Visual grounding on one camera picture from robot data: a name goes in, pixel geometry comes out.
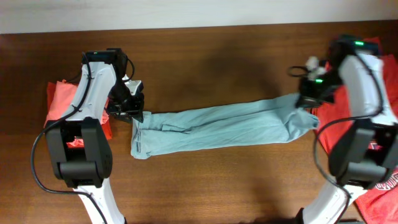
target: red fabric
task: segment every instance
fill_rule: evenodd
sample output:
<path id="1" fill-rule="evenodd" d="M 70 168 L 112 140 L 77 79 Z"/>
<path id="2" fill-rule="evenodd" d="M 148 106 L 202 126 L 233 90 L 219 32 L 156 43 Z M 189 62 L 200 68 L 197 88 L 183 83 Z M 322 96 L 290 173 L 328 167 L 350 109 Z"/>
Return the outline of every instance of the red fabric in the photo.
<path id="1" fill-rule="evenodd" d="M 398 64 L 393 55 L 382 57 L 384 62 L 383 79 L 387 95 L 395 115 L 398 114 Z M 324 104 L 313 113 L 320 120 L 320 127 L 340 118 L 351 116 L 346 89 L 344 87 L 335 91 L 335 104 Z M 351 126 L 350 122 L 343 122 L 330 126 L 320 136 L 320 143 L 327 153 L 330 153 L 339 138 Z M 356 204 L 363 218 L 368 224 L 393 224 L 398 223 L 398 169 L 392 177 L 383 184 L 377 184 L 372 190 L 360 196 Z"/>
<path id="2" fill-rule="evenodd" d="M 62 114 L 67 110 L 75 95 L 77 86 L 63 82 L 48 83 L 47 85 L 47 109 L 49 113 L 45 122 L 61 118 Z M 109 116 L 104 112 L 100 121 L 101 127 L 105 133 L 106 139 L 112 139 L 112 130 L 109 125 Z M 82 139 L 76 139 L 67 143 L 68 147 L 84 147 Z"/>

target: wood grain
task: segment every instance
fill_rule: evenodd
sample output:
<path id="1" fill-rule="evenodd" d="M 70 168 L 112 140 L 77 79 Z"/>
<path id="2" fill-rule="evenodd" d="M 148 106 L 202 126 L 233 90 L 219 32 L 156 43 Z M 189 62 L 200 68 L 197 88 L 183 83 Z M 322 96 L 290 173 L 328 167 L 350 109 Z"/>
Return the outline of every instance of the wood grain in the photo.
<path id="1" fill-rule="evenodd" d="M 285 24 L 196 29 L 0 35 L 0 223 L 89 223 L 78 197 L 51 195 L 30 173 L 32 143 L 43 127 L 47 82 L 71 78 L 80 52 L 121 47 L 144 82 L 145 109 L 183 111 L 274 98 L 297 91 L 285 70 L 321 57 L 338 34 L 379 36 L 398 54 L 398 22 Z M 179 152 L 137 160 L 131 125 L 111 120 L 111 185 L 129 223 L 239 223 L 293 217 L 325 182 L 311 156 L 313 133 L 289 144 Z M 45 141 L 39 177 L 52 174 Z M 350 207 L 346 218 L 358 218 Z"/>

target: wooden table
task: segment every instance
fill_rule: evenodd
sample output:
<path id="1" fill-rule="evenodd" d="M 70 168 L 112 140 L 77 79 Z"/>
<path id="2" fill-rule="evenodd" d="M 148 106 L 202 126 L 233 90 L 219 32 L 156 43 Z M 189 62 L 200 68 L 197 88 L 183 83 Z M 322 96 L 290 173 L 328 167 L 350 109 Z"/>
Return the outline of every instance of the wooden table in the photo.
<path id="1" fill-rule="evenodd" d="M 398 53 L 398 22 L 346 22 L 196 29 L 114 30 L 0 35 L 0 223 L 89 223 L 77 196 L 40 190 L 30 149 L 43 128 L 46 86 L 71 78 L 81 52 L 121 47 L 145 85 L 145 110 L 183 111 L 274 98 L 297 91 L 286 75 L 308 56 L 324 56 L 338 34 L 379 36 Z M 239 223 L 293 217 L 325 182 L 312 160 L 313 133 L 289 144 L 180 152 L 137 160 L 131 125 L 111 120 L 111 185 L 129 223 Z M 66 189 L 45 141 L 39 177 Z M 354 206 L 346 218 L 358 218 Z"/>

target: white wall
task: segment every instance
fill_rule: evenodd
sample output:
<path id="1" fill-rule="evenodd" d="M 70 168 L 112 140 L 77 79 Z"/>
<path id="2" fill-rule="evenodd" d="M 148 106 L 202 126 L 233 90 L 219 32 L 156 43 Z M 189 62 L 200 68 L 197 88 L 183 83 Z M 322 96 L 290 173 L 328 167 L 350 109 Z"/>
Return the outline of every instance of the white wall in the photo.
<path id="1" fill-rule="evenodd" d="M 0 1 L 0 33 L 398 19 L 398 0 Z"/>

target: cloth fold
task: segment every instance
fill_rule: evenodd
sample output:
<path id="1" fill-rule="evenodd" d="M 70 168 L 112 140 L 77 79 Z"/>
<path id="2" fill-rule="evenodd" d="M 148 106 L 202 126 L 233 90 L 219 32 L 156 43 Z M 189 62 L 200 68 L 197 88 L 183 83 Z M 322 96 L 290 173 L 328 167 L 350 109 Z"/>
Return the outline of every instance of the cloth fold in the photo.
<path id="1" fill-rule="evenodd" d="M 136 159 L 180 151 L 291 142 L 318 127 L 318 118 L 295 108 L 299 94 L 179 113 L 144 112 L 134 120 Z"/>

